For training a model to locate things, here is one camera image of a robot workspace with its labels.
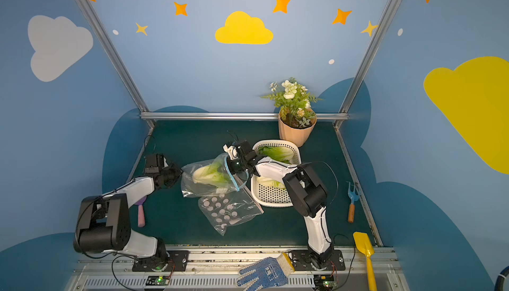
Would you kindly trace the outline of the pink-zip dotted zip-top bag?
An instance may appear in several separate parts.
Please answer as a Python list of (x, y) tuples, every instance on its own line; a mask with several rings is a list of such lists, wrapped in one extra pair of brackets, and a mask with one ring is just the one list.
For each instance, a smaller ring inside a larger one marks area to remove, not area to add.
[(202, 197), (198, 200), (198, 206), (221, 236), (224, 236), (230, 227), (250, 222), (264, 213), (247, 188), (238, 192)]

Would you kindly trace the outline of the blue-zip bag with cabbages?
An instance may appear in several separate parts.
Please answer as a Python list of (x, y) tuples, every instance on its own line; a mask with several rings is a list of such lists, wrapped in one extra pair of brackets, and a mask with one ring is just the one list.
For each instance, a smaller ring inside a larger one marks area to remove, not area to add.
[(248, 181), (248, 173), (229, 170), (226, 153), (215, 159), (190, 163), (182, 167), (181, 192), (184, 198), (217, 196), (240, 191)]

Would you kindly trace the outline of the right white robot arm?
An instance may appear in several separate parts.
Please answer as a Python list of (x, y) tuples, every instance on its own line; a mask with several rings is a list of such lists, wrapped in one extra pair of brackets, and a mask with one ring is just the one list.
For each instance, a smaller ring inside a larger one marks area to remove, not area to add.
[(327, 188), (309, 163), (290, 165), (258, 154), (244, 141), (228, 142), (227, 171), (247, 172), (249, 176), (266, 177), (285, 185), (296, 211), (304, 217), (308, 233), (310, 260), (323, 267), (333, 254), (334, 243), (326, 221)]

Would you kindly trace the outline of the green chinese cabbage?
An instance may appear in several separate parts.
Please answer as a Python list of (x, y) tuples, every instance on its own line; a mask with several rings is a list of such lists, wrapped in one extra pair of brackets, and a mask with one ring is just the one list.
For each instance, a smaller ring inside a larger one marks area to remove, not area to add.
[(290, 164), (294, 152), (288, 147), (262, 146), (258, 148), (258, 154), (270, 157), (274, 161)]
[(260, 185), (273, 187), (273, 188), (279, 188), (279, 189), (285, 189), (285, 185), (282, 182), (278, 182), (276, 180), (273, 180), (271, 178), (267, 177), (257, 177), (257, 182)]
[(197, 169), (192, 174), (195, 183), (208, 184), (215, 187), (228, 187), (231, 179), (220, 162), (212, 162), (210, 165)]

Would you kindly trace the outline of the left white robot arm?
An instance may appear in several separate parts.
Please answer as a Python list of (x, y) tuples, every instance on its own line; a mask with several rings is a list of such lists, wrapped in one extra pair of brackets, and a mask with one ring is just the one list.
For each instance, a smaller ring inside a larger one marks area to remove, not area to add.
[(74, 250), (89, 258), (94, 253), (133, 257), (159, 270), (168, 262), (161, 239), (138, 233), (131, 228), (129, 210), (142, 207), (153, 192), (170, 188), (182, 175), (182, 169), (163, 154), (146, 158), (143, 175), (100, 196), (82, 200), (76, 224)]

